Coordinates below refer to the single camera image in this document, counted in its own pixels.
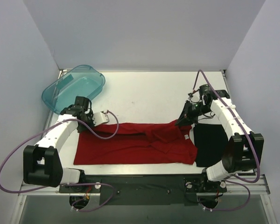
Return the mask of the red t shirt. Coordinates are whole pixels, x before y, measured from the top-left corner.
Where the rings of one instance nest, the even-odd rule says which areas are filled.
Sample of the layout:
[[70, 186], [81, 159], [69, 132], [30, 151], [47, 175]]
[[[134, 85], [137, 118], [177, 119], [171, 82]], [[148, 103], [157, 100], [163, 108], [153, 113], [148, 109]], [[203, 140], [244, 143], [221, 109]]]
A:
[[191, 126], [122, 123], [99, 125], [79, 134], [74, 165], [162, 164], [192, 165], [197, 148], [189, 132]]

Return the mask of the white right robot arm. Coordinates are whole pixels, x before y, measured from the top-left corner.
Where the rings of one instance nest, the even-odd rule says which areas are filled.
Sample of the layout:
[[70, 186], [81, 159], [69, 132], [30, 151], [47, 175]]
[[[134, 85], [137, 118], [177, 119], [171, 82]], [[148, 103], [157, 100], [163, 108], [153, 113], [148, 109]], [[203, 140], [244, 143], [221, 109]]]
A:
[[260, 170], [260, 160], [264, 137], [254, 133], [243, 121], [226, 90], [214, 90], [209, 84], [198, 89], [199, 100], [188, 99], [182, 113], [176, 121], [177, 126], [189, 126], [198, 123], [205, 113], [213, 113], [220, 121], [228, 143], [219, 162], [206, 168], [206, 175], [199, 179], [204, 191], [215, 187], [216, 181], [234, 176], [240, 171]]

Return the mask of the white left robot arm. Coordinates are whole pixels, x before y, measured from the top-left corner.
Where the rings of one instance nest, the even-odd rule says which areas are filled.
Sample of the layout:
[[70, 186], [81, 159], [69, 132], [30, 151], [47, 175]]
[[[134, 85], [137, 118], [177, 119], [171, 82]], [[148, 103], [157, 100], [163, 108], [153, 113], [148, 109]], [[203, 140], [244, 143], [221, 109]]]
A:
[[76, 97], [75, 103], [64, 108], [56, 123], [34, 146], [26, 146], [23, 151], [23, 177], [26, 184], [57, 187], [70, 184], [75, 192], [85, 190], [87, 181], [81, 177], [81, 170], [63, 168], [59, 151], [71, 133], [84, 125], [93, 126], [91, 101], [86, 97]]

